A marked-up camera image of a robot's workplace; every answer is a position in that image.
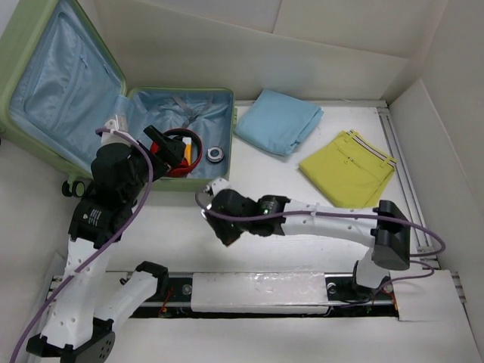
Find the blue cloth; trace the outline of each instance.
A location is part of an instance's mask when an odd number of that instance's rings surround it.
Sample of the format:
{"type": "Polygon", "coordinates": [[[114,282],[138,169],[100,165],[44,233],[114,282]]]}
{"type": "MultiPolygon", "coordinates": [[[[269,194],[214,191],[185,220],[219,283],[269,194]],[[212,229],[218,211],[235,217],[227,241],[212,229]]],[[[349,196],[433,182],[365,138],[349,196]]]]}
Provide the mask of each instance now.
{"type": "Polygon", "coordinates": [[[235,133],[272,154],[292,154],[317,126],[323,111],[315,104],[264,89],[240,118],[235,133]]]}

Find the white corner panel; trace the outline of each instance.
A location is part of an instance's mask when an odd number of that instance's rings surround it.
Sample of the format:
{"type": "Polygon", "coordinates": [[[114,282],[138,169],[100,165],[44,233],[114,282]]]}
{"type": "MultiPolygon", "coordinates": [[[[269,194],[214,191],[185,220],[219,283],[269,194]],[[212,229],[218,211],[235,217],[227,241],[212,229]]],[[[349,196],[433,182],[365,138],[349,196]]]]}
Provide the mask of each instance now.
{"type": "Polygon", "coordinates": [[[379,99],[406,59],[289,39],[134,0],[96,0],[132,86],[263,88],[302,99],[379,99]]]}
{"type": "Polygon", "coordinates": [[[103,36],[103,30],[101,23],[99,22],[98,11],[96,10],[95,0],[77,0],[82,9],[89,17],[89,20],[94,25],[96,30],[101,36],[103,36]]]}
{"type": "Polygon", "coordinates": [[[442,0],[284,0],[274,33],[410,57],[442,0]]]}
{"type": "Polygon", "coordinates": [[[390,111],[427,226],[447,243],[440,264],[459,273],[470,325],[484,353],[484,293],[476,288],[484,274],[481,206],[424,83],[416,82],[390,111]]]}
{"type": "MultiPolygon", "coordinates": [[[[409,275],[408,271],[390,272],[392,278],[409,275]]],[[[464,307],[449,271],[436,271],[428,278],[396,282],[393,289],[399,304],[400,321],[466,320],[464,307]]]]}
{"type": "Polygon", "coordinates": [[[2,0],[0,2],[0,36],[7,27],[10,17],[14,13],[19,0],[2,0]]]}
{"type": "Polygon", "coordinates": [[[484,215],[484,2],[450,1],[433,38],[422,80],[484,215]]]}
{"type": "Polygon", "coordinates": [[[272,33],[282,0],[138,0],[222,23],[272,33]]]}
{"type": "Polygon", "coordinates": [[[76,201],[61,194],[65,175],[0,137],[2,361],[22,333],[55,251],[67,250],[67,229],[76,201]]]}

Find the white stripe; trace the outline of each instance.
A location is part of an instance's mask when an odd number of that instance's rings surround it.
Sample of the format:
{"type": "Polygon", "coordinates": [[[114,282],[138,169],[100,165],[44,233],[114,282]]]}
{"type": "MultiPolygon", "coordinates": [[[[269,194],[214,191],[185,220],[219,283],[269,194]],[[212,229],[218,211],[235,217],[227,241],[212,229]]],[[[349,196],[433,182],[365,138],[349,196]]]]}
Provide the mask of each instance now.
{"type": "MultiPolygon", "coordinates": [[[[348,131],[347,134],[348,135],[352,135],[353,132],[351,131],[348,131]]],[[[382,154],[380,154],[378,151],[376,151],[375,149],[372,148],[372,146],[370,146],[369,144],[367,144],[366,142],[364,142],[363,140],[361,140],[358,136],[355,136],[354,137],[355,141],[358,142],[362,147],[364,147],[366,150],[370,151],[373,155],[379,157],[381,160],[385,161],[386,160],[386,157],[382,154]]],[[[394,161],[389,161],[388,162],[389,165],[393,166],[393,167],[396,167],[396,163],[394,161]]]]}

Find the suitcase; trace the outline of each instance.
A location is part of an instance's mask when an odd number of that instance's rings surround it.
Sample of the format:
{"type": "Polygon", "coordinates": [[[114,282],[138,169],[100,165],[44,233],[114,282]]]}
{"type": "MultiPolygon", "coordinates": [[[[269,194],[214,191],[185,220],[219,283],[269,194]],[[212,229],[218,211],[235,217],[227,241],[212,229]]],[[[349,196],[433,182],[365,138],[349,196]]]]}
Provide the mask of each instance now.
{"type": "Polygon", "coordinates": [[[129,133],[147,148],[143,129],[154,125],[161,132],[188,127],[204,153],[224,151],[220,163],[203,155],[186,178],[162,178],[154,189],[195,191],[228,177],[233,92],[141,87],[126,94],[121,69],[76,0],[20,0],[0,39],[0,60],[0,135],[68,174],[71,191],[77,178],[91,178],[101,146],[95,129],[114,114],[126,116],[129,133]]]}

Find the suitcase wheel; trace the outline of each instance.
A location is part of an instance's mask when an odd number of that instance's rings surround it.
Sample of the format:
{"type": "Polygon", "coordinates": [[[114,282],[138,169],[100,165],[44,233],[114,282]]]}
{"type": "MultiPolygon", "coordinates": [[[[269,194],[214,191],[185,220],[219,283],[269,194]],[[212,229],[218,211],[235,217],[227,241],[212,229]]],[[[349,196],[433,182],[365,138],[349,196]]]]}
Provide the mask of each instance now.
{"type": "Polygon", "coordinates": [[[76,197],[80,198],[85,192],[85,185],[82,181],[76,180],[74,183],[71,185],[69,182],[66,180],[64,183],[62,183],[62,195],[65,197],[76,197]]]}
{"type": "Polygon", "coordinates": [[[84,195],[84,192],[85,192],[85,185],[82,181],[80,180],[76,180],[74,183],[73,183],[73,196],[76,197],[76,198],[80,198],[82,197],[82,195],[84,195]]]}

